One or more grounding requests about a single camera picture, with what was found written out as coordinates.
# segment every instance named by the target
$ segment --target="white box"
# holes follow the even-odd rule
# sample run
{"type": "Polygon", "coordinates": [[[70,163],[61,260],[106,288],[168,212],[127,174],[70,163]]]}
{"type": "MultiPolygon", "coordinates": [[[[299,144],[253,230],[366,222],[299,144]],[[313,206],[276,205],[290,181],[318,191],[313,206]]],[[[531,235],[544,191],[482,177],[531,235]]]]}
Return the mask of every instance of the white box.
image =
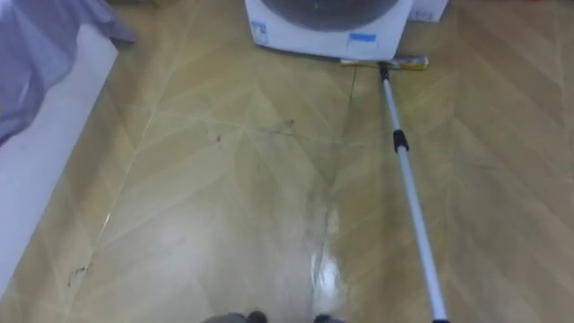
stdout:
{"type": "Polygon", "coordinates": [[[414,0],[409,20],[417,22],[439,22],[448,0],[414,0]]]}

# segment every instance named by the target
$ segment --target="mop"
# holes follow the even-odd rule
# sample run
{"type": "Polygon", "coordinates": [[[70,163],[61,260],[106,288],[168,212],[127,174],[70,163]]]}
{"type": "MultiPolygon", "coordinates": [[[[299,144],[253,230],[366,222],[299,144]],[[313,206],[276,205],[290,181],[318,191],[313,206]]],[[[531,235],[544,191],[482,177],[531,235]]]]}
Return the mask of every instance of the mop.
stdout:
{"type": "Polygon", "coordinates": [[[403,174],[404,189],[408,198],[411,220],[413,221],[414,235],[416,238],[419,256],[421,258],[422,273],[426,286],[427,296],[432,314],[432,323],[448,323],[447,312],[445,310],[442,291],[440,290],[439,276],[432,256],[431,244],[427,235],[424,218],[422,216],[421,203],[414,185],[413,172],[409,162],[409,144],[406,135],[401,129],[401,123],[396,112],[395,99],[391,90],[391,83],[388,74],[389,69],[424,70],[428,64],[427,57],[423,56],[397,56],[388,62],[358,62],[342,61],[345,65],[367,65],[375,66],[380,73],[383,91],[387,99],[387,110],[393,126],[393,143],[395,152],[401,165],[403,174]]]}

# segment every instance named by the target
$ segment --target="white washing machine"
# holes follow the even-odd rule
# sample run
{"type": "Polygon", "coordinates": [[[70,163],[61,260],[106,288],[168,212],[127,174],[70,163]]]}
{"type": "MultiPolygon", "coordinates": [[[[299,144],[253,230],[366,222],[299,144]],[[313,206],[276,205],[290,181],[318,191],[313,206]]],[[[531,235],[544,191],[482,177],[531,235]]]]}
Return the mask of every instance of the white washing machine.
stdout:
{"type": "Polygon", "coordinates": [[[245,0],[254,41],[350,60],[391,59],[413,0],[245,0]]]}

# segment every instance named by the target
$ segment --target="mop handle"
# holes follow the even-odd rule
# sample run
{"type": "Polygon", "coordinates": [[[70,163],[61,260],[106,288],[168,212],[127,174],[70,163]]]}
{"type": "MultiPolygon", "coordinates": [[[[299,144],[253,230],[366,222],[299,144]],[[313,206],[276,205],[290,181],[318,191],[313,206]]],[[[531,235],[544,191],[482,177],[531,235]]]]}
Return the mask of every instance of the mop handle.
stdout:
{"type": "Polygon", "coordinates": [[[409,145],[406,141],[406,136],[404,135],[403,130],[401,130],[401,124],[398,119],[395,100],[393,99],[393,92],[391,90],[391,83],[388,78],[387,66],[385,64],[380,64],[379,71],[385,96],[387,97],[388,113],[391,117],[394,130],[393,140],[395,144],[395,152],[398,154],[398,158],[401,163],[403,182],[406,189],[406,196],[408,197],[409,208],[411,210],[414,234],[419,249],[419,255],[421,257],[422,271],[424,273],[424,282],[427,287],[427,295],[429,297],[433,323],[448,323],[447,312],[445,311],[442,292],[440,291],[439,277],[432,257],[431,244],[429,243],[429,237],[427,236],[427,230],[424,225],[421,203],[419,202],[416,186],[414,185],[413,172],[411,171],[411,164],[407,153],[409,145]]]}

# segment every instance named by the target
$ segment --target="floor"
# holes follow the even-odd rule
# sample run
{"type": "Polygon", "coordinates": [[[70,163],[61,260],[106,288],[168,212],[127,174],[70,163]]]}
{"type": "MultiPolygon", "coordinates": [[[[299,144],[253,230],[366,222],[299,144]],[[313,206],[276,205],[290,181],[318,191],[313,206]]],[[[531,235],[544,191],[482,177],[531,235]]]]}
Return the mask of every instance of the floor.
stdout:
{"type": "MultiPolygon", "coordinates": [[[[239,0],[114,4],[123,48],[0,322],[428,322],[377,71],[257,48],[239,0]]],[[[452,0],[392,82],[453,322],[574,315],[574,3],[452,0]]]]}

